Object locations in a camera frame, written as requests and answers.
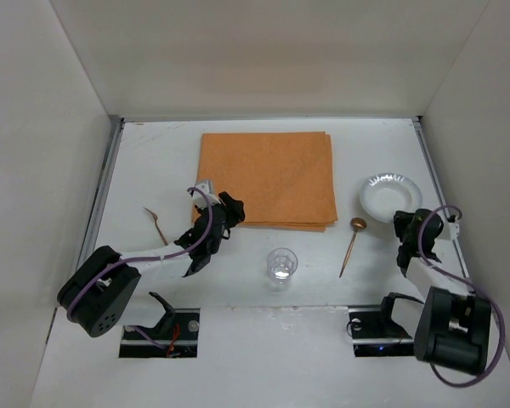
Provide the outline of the white round plate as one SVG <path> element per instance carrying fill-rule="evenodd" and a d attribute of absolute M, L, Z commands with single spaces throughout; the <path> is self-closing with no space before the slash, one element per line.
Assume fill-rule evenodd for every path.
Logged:
<path fill-rule="evenodd" d="M 396 212 L 413 213 L 422 206 L 422 192 L 404 175 L 379 173 L 367 178 L 359 188 L 360 205 L 381 223 L 393 222 Z"/>

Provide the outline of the orange cloth napkin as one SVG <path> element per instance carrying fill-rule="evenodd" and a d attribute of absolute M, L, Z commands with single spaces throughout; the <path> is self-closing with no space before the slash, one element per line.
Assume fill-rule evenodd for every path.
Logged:
<path fill-rule="evenodd" d="M 324 131 L 204 133 L 197 178 L 243 201 L 245 226 L 323 231 L 338 221 Z"/>

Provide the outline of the copper fork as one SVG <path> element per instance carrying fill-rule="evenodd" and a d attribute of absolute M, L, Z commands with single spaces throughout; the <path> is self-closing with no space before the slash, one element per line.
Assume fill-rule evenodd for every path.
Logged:
<path fill-rule="evenodd" d="M 163 232 L 162 232 L 162 230 L 161 230 L 161 228 L 159 226 L 158 215 L 155 212 L 153 212 L 152 210 L 150 210 L 149 208 L 147 208 L 147 207 L 144 207 L 144 210 L 152 217 L 153 224 L 154 224 L 154 226 L 156 228 L 156 231 L 157 231 L 158 235 L 160 236 L 163 245 L 166 247 L 168 245 L 168 241 L 167 241 L 166 236 L 163 234 Z"/>

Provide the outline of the clear plastic cup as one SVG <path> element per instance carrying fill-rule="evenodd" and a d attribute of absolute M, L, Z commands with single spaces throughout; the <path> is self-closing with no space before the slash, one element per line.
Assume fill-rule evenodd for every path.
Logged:
<path fill-rule="evenodd" d="M 285 290 L 297 271 L 298 257 L 288 248 L 276 248 L 268 255 L 266 268 L 272 289 Z"/>

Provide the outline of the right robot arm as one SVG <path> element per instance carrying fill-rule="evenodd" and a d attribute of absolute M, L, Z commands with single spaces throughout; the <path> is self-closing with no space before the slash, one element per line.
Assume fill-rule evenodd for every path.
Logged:
<path fill-rule="evenodd" d="M 381 321 L 395 323 L 413 336 L 417 360 L 473 376 L 482 374 L 492 307 L 464 278 L 441 272 L 441 259 L 434 251 L 438 240 L 457 238 L 458 218 L 441 218 L 419 208 L 397 211 L 393 225 L 399 239 L 396 263 L 419 295 L 390 292 L 381 302 Z"/>

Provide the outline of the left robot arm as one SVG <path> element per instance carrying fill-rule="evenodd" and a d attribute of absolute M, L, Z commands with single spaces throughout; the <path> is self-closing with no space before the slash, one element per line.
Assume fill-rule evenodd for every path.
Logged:
<path fill-rule="evenodd" d="M 90 337 L 101 337 L 116 325 L 130 326 L 141 335 L 169 329 L 174 309 L 155 291 L 155 284 L 201 272 L 231 230 L 246 219 L 243 201 L 225 191 L 213 194 L 207 182 L 188 192 L 198 217 L 177 240 L 138 252 L 100 246 L 78 267 L 57 295 L 68 321 Z"/>

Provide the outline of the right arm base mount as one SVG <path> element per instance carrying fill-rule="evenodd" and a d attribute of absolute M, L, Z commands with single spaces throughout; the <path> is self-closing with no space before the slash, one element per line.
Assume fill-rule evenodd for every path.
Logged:
<path fill-rule="evenodd" d="M 357 358 L 414 355 L 413 338 L 402 326 L 384 320 L 377 305 L 348 308 L 346 332 Z"/>

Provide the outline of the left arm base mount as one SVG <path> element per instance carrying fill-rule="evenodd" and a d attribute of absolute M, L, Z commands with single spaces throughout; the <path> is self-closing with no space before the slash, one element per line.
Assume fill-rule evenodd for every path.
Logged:
<path fill-rule="evenodd" d="M 194 359 L 198 354 L 200 309 L 177 309 L 163 326 L 122 333 L 121 359 Z"/>

